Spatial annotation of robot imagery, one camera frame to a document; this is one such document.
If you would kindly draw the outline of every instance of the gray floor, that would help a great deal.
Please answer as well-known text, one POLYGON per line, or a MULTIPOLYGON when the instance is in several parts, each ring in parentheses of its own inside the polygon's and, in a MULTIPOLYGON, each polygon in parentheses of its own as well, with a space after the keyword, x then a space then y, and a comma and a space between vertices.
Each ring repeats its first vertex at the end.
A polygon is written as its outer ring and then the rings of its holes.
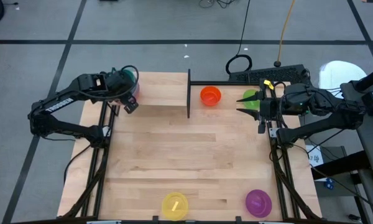
MULTIPOLYGON (((246 23, 246 40, 279 40, 292 0, 252 0, 246 23)), ((29 149, 32 135, 26 115, 30 105, 45 98, 63 54, 82 0, 18 0, 6 6, 0 21, 0 40, 64 40, 63 44, 0 44, 0 223, 29 149)), ((373 4, 354 0, 373 40, 373 4)), ((247 1, 227 9, 217 4, 198 7, 198 0, 87 0, 75 40, 238 40, 247 1)), ((286 40, 365 40, 347 0, 297 0, 285 33, 286 40)), ((185 72, 193 80, 226 80, 226 62, 237 52, 233 44, 73 44, 60 77, 58 90, 82 73, 100 72, 133 64, 142 71, 185 72)), ((242 53, 253 59, 253 68, 271 67, 277 56, 275 44, 243 45, 242 53)), ((355 63, 373 71, 373 56, 362 45, 284 45, 282 65, 302 63, 318 84, 320 66, 332 60, 355 63)), ((245 69, 236 61, 232 71, 245 69)), ((82 103, 58 112, 57 117, 78 123, 82 103)), ((306 122, 317 118, 309 117, 306 122)), ((332 132, 312 137, 320 142, 332 132)), ((362 150, 354 131, 345 131, 327 146, 362 150)), ((70 159, 71 142, 41 139, 13 222, 55 218, 62 194, 62 173, 70 159)), ((352 197, 320 198, 323 216, 347 221, 355 213, 352 197)))

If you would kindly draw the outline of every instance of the yellow bowl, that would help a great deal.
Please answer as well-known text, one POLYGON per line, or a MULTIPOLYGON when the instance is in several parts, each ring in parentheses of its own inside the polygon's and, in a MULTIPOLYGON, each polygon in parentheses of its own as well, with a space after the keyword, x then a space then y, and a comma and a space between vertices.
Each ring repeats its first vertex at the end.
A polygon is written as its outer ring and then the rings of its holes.
POLYGON ((188 200, 178 192, 168 194, 162 202, 162 213, 171 221, 179 221, 188 213, 188 200))

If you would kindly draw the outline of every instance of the floor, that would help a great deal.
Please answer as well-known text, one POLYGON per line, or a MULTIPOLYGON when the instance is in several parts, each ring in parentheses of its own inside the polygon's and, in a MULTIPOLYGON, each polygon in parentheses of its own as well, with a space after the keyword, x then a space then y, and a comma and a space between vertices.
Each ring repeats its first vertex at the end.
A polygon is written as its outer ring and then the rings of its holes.
MULTIPOLYGON (((18 0, 0 21, 0 223, 55 218, 62 173, 72 142, 33 138, 27 114, 33 102, 65 88, 82 73, 135 65, 142 71, 185 72, 192 80, 226 80, 247 1, 209 9, 199 0, 18 0)), ((253 68, 272 67, 292 0, 252 0, 241 52, 253 68)), ((320 66, 332 60, 373 71, 373 3, 296 0, 282 50, 282 65, 304 64, 318 84, 320 66)), ((231 71, 247 63, 234 62, 231 71)), ((59 111, 78 123, 82 102, 59 111)), ((316 118, 307 118, 311 122, 316 118)), ((312 137, 321 141, 332 133, 312 137)), ((347 153, 362 150, 354 131, 327 142, 347 153)), ((320 198, 325 218, 347 221, 353 198, 320 198), (330 207, 337 200, 341 205, 330 207)))

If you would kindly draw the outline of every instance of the white object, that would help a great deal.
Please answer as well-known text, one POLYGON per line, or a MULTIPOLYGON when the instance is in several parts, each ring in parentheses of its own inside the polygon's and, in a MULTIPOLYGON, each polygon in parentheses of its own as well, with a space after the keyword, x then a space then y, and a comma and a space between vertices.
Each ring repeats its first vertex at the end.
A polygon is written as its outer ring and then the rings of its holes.
MULTIPOLYGON (((366 77, 366 73, 357 65, 343 61, 332 61, 321 66, 319 71, 319 88, 339 88, 342 83, 351 80, 360 80, 366 77)), ((333 90, 333 95, 343 99, 341 93, 333 90)))
MULTIPOLYGON (((306 145, 305 146, 305 150, 307 152, 309 152, 313 148, 314 148, 314 146, 312 146, 312 145, 306 145)), ((323 158, 322 158, 322 153, 321 153, 321 147, 320 146, 318 146, 314 150, 312 150, 312 152, 310 152, 308 154, 308 157, 309 157, 308 160, 313 167, 316 167, 318 165, 323 164, 323 158)), ((315 180, 315 181, 325 182, 326 178, 318 179, 318 180, 315 180)))

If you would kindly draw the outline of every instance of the purple bowl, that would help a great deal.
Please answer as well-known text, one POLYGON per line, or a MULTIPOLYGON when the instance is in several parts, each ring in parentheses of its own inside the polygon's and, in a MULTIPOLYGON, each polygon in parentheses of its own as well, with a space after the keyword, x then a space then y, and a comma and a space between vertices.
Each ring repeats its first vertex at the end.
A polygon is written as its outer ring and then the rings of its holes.
POLYGON ((252 190, 246 197, 246 208, 253 216, 264 218, 272 210, 272 201, 264 191, 252 190))

